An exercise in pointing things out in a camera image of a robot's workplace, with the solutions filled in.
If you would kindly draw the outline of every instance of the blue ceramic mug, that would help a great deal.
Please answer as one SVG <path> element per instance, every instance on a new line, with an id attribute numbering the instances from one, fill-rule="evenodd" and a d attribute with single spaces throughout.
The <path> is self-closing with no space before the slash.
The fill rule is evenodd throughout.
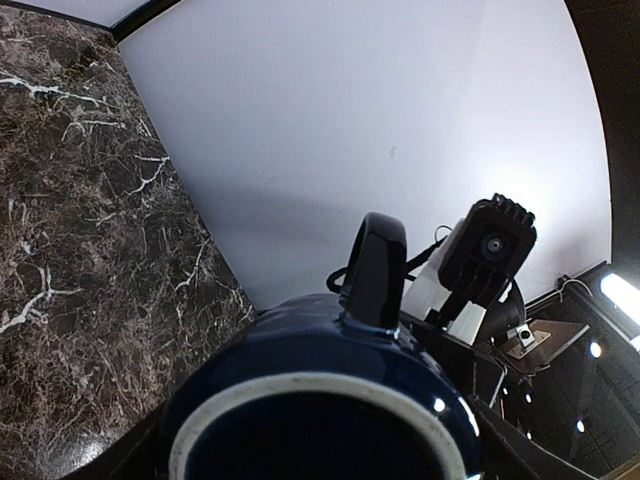
<path id="1" fill-rule="evenodd" d="M 398 323 L 405 270 L 402 224 L 367 215 L 339 296 L 269 310 L 185 382 L 159 425 L 158 470 L 175 480 L 479 478 L 473 413 Z"/>

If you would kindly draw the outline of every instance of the white backdrop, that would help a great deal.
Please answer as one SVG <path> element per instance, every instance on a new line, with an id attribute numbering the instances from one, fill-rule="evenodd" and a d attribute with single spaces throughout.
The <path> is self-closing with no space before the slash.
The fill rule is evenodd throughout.
<path id="1" fill-rule="evenodd" d="M 148 0 L 17 0 L 111 27 Z"/>
<path id="2" fill-rule="evenodd" d="M 531 299 L 610 257 L 595 94 L 562 0 L 186 0 L 121 47 L 258 308 L 324 290 L 362 216 L 410 254 L 499 191 L 537 216 Z"/>

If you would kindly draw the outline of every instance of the brown marble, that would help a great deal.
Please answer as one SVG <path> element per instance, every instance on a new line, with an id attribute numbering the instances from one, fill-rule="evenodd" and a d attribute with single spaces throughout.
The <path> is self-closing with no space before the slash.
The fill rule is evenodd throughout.
<path id="1" fill-rule="evenodd" d="M 0 6 L 0 479 L 53 479 L 253 318 L 111 36 Z"/>

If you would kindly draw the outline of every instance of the cable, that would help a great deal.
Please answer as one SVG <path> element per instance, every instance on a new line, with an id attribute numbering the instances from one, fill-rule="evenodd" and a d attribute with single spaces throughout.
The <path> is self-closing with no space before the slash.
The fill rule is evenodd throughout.
<path id="1" fill-rule="evenodd" d="M 416 279 L 415 275 L 411 275 L 410 272 L 414 271 L 419 266 L 424 265 L 425 263 L 427 263 L 427 260 L 429 260 L 429 257 L 431 256 L 431 254 L 436 250 L 436 248 L 438 248 L 440 245 L 442 245 L 444 243 L 446 238 L 447 237 L 444 237 L 444 238 L 438 240 L 436 243 L 431 245 L 429 248 L 427 248 L 426 250 L 422 251 L 421 253 L 419 253 L 418 255 L 416 255 L 415 257 L 413 257 L 411 260 L 409 260 L 407 262 L 407 274 L 406 274 L 406 277 L 405 277 L 407 280 L 411 280 L 413 282 Z M 336 283 L 336 280 L 338 280 L 341 276 L 343 276 L 346 273 L 347 273 L 347 267 L 342 267 L 342 268 L 339 268 L 338 270 L 336 270 L 335 272 L 331 273 L 327 277 L 327 280 L 326 280 L 325 283 L 326 283 L 327 288 L 329 289 L 330 292 L 340 293 L 340 289 L 342 288 L 342 286 L 338 285 Z"/>
<path id="2" fill-rule="evenodd" d="M 585 290 L 589 293 L 591 298 L 593 298 L 593 292 L 587 286 L 586 283 L 584 283 L 582 280 L 578 280 L 577 278 L 570 278 L 569 280 L 567 280 L 566 282 L 564 282 L 562 284 L 562 287 L 554 288 L 552 292 L 550 292 L 548 295 L 545 295 L 544 297 L 539 299 L 536 303 L 532 303 L 531 305 L 528 305 L 528 309 L 531 310 L 532 308 L 535 308 L 537 305 L 541 304 L 542 302 L 544 302 L 546 300 L 549 300 L 554 295 L 560 295 L 560 303 L 562 303 L 564 301 L 564 297 L 562 296 L 562 292 L 564 292 L 565 287 L 569 283 L 578 283 L 578 284 L 582 285 L 585 288 Z"/>
<path id="3" fill-rule="evenodd" d="M 449 232 L 453 232 L 453 228 L 451 228 L 449 225 L 438 225 L 436 227 L 436 229 L 433 232 L 433 241 L 434 242 L 438 242 L 438 232 L 440 231 L 441 228 L 446 228 L 447 230 L 449 230 Z"/>
<path id="4" fill-rule="evenodd" d="M 591 295 L 591 298 L 593 298 L 593 292 L 592 292 L 592 291 L 591 291 L 591 289 L 587 286 L 587 284 L 586 284 L 586 283 L 584 283 L 582 280 L 578 280 L 577 278 L 570 278 L 569 280 L 567 280 L 566 282 L 564 282 L 564 283 L 562 284 L 562 287 L 560 287 L 560 290 L 558 290 L 558 293 L 560 294 L 560 303 L 562 303 L 562 300 L 563 300 L 563 298 L 562 298 L 562 292 L 564 291 L 564 288 L 565 288 L 565 287 L 567 286 L 567 284 L 569 284 L 569 283 L 577 283 L 577 284 L 579 284 L 579 285 L 582 285 L 582 286 L 585 288 L 585 290 L 586 290 L 587 292 L 589 292 L 589 295 Z"/>
<path id="5" fill-rule="evenodd" d="M 444 237 L 444 238 L 438 240 L 436 243 L 431 245 L 429 248 L 427 248 L 426 250 L 422 251 L 421 253 L 419 253 L 418 255 L 413 257 L 411 260 L 409 260 L 407 262 L 407 273 L 408 272 L 413 272 L 419 266 L 424 265 L 425 263 L 427 263 L 427 260 L 429 260 L 429 257 L 431 256 L 431 254 L 436 250 L 436 248 L 438 248 L 440 245 L 442 245 L 444 243 L 446 238 L 447 237 Z"/>
<path id="6" fill-rule="evenodd" d="M 336 283 L 336 280 L 339 279 L 345 273 L 347 273 L 347 267 L 342 267 L 327 277 L 326 284 L 330 292 L 340 293 L 340 289 L 342 288 L 342 285 L 338 285 Z"/>

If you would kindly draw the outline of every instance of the metal plate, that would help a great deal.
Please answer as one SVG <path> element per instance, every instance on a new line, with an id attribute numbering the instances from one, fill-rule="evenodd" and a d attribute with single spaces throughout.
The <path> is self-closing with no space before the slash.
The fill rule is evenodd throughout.
<path id="1" fill-rule="evenodd" d="M 535 338 L 536 343 L 534 343 L 530 348 L 524 348 L 520 343 L 518 343 L 515 347 L 507 352 L 507 355 L 515 358 L 516 360 L 521 360 L 525 355 L 538 348 L 547 338 L 551 337 L 551 334 L 549 332 L 535 330 L 533 332 L 533 337 Z"/>

